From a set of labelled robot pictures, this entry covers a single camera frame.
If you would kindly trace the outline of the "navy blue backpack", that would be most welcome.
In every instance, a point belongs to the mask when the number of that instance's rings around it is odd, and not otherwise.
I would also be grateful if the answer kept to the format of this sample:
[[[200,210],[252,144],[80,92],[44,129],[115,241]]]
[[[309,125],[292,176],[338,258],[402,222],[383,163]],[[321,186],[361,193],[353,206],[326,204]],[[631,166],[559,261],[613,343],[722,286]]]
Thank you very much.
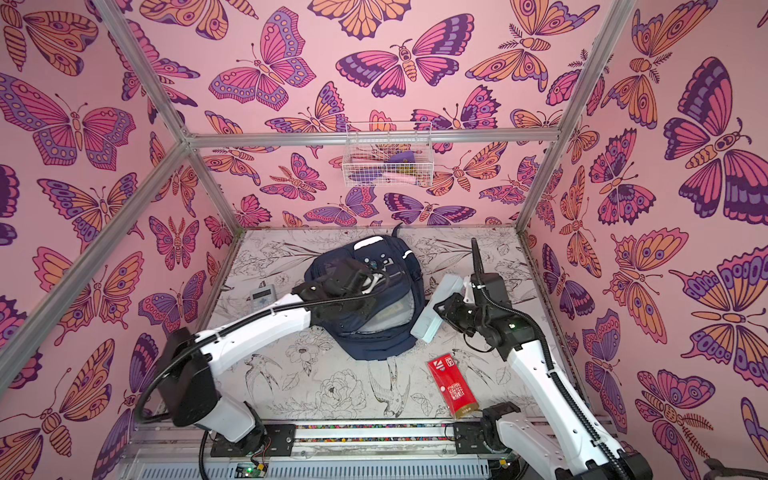
[[[355,360],[386,360],[411,349],[411,329],[426,298],[421,265],[394,230],[317,257],[294,289],[304,300],[337,302],[312,309],[311,324],[324,328]],[[354,302],[339,299],[361,295]]]

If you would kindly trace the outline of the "grey scientific calculator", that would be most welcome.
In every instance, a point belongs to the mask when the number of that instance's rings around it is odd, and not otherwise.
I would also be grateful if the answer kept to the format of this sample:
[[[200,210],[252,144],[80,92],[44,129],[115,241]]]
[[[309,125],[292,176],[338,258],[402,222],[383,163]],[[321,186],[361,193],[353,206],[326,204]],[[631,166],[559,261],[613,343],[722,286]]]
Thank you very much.
[[[248,301],[252,313],[272,305],[277,301],[277,295],[274,286],[259,286],[249,293]]]

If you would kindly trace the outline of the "pale green ruler case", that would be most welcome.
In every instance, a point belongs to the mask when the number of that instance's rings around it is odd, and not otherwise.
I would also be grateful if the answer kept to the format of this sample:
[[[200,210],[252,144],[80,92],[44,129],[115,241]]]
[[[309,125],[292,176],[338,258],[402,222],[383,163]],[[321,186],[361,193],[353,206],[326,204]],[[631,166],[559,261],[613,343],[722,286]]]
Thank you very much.
[[[431,343],[443,322],[442,317],[436,310],[437,305],[444,302],[455,293],[461,294],[463,290],[464,280],[460,276],[454,274],[445,275],[434,289],[429,302],[411,328],[411,335],[417,340]]]

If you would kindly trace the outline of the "red pencil case package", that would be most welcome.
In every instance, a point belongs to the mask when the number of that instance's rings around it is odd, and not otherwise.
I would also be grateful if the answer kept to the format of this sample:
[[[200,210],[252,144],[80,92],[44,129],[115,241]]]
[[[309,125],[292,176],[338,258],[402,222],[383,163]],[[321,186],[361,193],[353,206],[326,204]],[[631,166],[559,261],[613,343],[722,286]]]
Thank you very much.
[[[466,417],[479,409],[476,397],[451,354],[428,361],[427,367],[454,418]]]

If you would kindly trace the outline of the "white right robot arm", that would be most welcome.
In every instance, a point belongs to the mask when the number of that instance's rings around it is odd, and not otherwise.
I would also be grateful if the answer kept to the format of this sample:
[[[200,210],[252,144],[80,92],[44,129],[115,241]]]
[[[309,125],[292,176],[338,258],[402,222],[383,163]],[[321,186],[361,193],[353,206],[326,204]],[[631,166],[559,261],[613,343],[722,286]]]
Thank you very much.
[[[543,479],[650,479],[648,461],[605,429],[552,357],[546,336],[510,301],[503,278],[485,270],[471,243],[473,272],[435,313],[465,338],[480,335],[526,385],[551,428],[546,434],[507,402],[484,410],[485,441],[509,449]]]

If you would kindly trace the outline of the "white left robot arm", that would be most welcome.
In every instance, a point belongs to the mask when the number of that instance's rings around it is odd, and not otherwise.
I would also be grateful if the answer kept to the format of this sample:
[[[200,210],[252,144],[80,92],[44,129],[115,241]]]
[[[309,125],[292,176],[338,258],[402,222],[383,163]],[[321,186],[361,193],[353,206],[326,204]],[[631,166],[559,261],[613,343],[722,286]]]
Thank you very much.
[[[223,439],[234,455],[256,452],[265,428],[255,408],[218,389],[216,380],[257,350],[314,325],[336,324],[350,314],[368,319],[392,277],[354,259],[304,282],[276,302],[222,327],[174,332],[164,347],[153,379],[136,404],[134,421],[169,420],[196,426]]]

